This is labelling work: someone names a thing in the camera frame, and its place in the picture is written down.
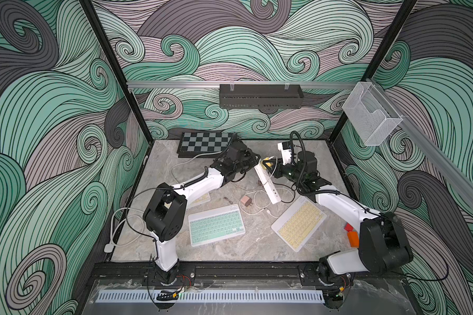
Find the white power strip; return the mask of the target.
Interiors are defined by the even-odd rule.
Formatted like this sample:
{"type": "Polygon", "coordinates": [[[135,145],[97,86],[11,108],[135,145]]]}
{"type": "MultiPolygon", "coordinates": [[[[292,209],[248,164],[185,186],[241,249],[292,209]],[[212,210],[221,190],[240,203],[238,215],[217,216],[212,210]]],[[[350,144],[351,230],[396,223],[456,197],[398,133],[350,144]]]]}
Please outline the white power strip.
{"type": "Polygon", "coordinates": [[[271,181],[271,176],[268,175],[266,172],[266,169],[260,162],[254,167],[254,170],[256,171],[258,178],[272,204],[277,204],[282,201],[275,185],[271,181]]]}

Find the pink charger adapter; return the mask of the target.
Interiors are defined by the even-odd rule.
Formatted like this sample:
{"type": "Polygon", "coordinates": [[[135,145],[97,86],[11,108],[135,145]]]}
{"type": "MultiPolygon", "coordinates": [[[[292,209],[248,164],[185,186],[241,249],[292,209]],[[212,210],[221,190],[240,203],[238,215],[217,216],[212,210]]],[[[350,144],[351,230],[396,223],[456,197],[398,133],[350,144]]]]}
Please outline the pink charger adapter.
{"type": "Polygon", "coordinates": [[[244,195],[241,199],[240,199],[240,205],[244,206],[244,207],[249,207],[252,205],[252,198],[247,196],[247,195],[244,195]]]}

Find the green wireless keyboard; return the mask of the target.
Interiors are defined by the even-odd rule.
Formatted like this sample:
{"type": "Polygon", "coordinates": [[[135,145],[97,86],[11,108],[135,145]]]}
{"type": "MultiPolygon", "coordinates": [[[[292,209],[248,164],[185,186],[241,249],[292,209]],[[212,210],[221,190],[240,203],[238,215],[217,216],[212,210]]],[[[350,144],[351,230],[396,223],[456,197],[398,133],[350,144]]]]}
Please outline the green wireless keyboard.
{"type": "Polygon", "coordinates": [[[190,214],[188,223],[192,247],[227,240],[246,233],[238,205],[190,214]]]}

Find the yellow charger adapter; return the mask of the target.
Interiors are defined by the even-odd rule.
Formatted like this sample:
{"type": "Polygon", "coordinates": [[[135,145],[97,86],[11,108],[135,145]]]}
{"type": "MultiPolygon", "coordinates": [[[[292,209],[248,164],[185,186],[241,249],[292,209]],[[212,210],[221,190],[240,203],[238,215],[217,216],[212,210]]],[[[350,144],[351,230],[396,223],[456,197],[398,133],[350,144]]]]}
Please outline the yellow charger adapter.
{"type": "Polygon", "coordinates": [[[273,171],[274,167],[277,164],[277,158],[276,157],[268,157],[268,158],[262,160],[261,164],[266,170],[273,171]]]}

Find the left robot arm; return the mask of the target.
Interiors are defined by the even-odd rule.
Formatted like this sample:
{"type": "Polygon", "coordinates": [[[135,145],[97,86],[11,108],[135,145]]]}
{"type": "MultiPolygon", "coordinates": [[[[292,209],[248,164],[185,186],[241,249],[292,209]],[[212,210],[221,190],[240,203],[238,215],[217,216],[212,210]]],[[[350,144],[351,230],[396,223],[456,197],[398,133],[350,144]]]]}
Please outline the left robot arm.
{"type": "Polygon", "coordinates": [[[175,237],[183,226],[188,206],[202,195],[230,183],[238,173],[253,169],[260,159],[242,140],[234,139],[201,175],[178,185],[158,185],[144,211],[143,221],[155,240],[155,263],[161,271],[169,272],[178,264],[175,237]]]}

